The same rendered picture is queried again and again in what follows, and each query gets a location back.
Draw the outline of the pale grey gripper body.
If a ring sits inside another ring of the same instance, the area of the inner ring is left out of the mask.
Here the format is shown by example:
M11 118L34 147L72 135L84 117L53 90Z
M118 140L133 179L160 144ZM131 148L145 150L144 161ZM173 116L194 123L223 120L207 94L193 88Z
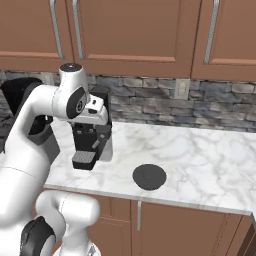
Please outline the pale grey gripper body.
M108 122L108 112L105 106L96 114L89 113L88 109L85 109L76 118L70 119L70 122L106 125Z

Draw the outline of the black round blender lid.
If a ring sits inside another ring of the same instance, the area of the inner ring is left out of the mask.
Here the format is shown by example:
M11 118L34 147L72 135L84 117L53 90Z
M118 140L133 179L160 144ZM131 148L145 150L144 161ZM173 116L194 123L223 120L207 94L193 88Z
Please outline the black round blender lid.
M167 179L166 172L154 164L143 164L136 167L132 177L141 189L147 191L159 189Z

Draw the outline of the black blender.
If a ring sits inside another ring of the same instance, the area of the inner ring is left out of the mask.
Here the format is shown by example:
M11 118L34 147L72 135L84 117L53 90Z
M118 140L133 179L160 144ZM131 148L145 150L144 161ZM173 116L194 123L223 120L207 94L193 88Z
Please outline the black blender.
M16 118L32 90L40 86L42 81L38 78L17 78L5 81L0 89L10 107L13 116L10 117L11 123L7 128L4 140L6 141L8 135L16 121ZM36 145L41 146L47 154L51 163L60 153L59 146L51 128L53 122L52 116L40 115L37 116L30 129L28 138Z

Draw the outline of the black coffee machine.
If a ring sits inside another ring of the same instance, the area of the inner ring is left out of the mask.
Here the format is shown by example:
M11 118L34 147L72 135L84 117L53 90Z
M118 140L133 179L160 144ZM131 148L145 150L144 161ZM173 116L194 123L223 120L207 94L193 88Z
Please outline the black coffee machine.
M108 121L105 125L72 123L75 154L74 169L91 171L98 160L110 162L113 157L112 120L110 116L111 91L107 87L95 86L90 94L103 100Z

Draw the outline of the brown base cupboard door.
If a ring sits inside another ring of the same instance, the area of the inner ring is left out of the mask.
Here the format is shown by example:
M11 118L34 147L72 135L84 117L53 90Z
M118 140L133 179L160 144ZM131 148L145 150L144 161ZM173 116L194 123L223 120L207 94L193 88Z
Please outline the brown base cupboard door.
M132 256L131 202L93 195L100 203L100 217L88 228L89 237L102 256Z
M132 256L227 256L241 215L131 201Z
M241 219L238 238L237 256L256 256L256 230L249 216L244 216Z

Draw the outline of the white wall socket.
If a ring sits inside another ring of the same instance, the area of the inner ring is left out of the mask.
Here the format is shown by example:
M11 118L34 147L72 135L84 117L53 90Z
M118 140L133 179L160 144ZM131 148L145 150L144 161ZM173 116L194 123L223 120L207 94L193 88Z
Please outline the white wall socket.
M190 88L190 79L177 79L175 81L174 98L179 100L187 100Z
M42 82L44 84L47 84L47 85L52 85L54 86L55 83L54 83L54 76L52 73L49 73L49 72L42 72L41 73L41 79L42 79Z

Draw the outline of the brown wall cupboard door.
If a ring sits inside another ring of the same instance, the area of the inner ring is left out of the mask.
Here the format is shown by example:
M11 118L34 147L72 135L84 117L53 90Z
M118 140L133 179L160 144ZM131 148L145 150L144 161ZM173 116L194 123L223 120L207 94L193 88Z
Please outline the brown wall cupboard door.
M0 69L57 72L74 61L66 0L55 4L64 59L57 52L49 0L0 0Z
M202 0L193 79L256 82L256 0L220 0L210 63L204 65L213 0Z
M201 0L78 0L84 60L66 1L74 59L87 73L190 76Z

